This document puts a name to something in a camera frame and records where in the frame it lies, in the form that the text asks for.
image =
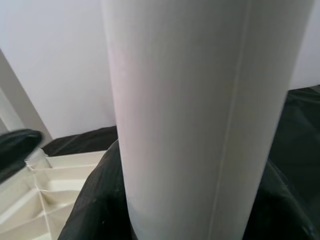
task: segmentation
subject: white cylinder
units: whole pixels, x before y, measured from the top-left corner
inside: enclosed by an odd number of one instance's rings
[[[103,0],[139,240],[241,239],[312,0]]]

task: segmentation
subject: white wall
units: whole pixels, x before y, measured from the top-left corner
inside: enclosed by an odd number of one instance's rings
[[[320,0],[314,4],[302,42],[290,89],[320,84]]]
[[[0,47],[53,138],[115,124],[100,0],[2,0]]]

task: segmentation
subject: vertical seam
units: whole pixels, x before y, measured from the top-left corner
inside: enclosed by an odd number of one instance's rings
[[[218,179],[217,179],[217,185],[216,185],[216,189],[215,189],[215,193],[214,193],[214,199],[213,199],[213,205],[212,205],[212,210],[211,210],[211,217],[210,217],[209,232],[208,232],[207,240],[211,240],[212,234],[213,234],[213,226],[215,223],[214,217],[215,217],[216,208],[217,208],[218,199],[219,199],[220,186],[221,186],[223,168],[224,168],[224,161],[226,158],[227,144],[228,144],[228,140],[229,140],[230,128],[231,128],[231,123],[232,123],[232,116],[233,116],[235,105],[236,105],[239,78],[240,78],[240,72],[241,72],[241,65],[242,65],[242,61],[243,61],[243,57],[244,57],[245,42],[246,42],[246,38],[247,38],[248,25],[249,25],[250,13],[251,13],[251,5],[252,5],[252,0],[248,0],[246,10],[245,10],[244,22],[243,22],[243,26],[242,26],[242,33],[241,33],[241,39],[240,39],[240,50],[239,50],[239,55],[238,55],[238,59],[236,62],[235,76],[234,76],[234,80],[233,80],[234,84],[233,84],[233,89],[232,89],[232,98],[231,98],[231,104],[230,104],[230,109],[229,109],[229,113],[228,113],[226,131],[224,134],[221,158],[220,158],[219,169],[218,169]]]

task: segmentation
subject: white plastic tray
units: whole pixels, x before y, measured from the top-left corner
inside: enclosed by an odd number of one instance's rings
[[[56,240],[105,152],[37,156],[0,185],[0,240]]]

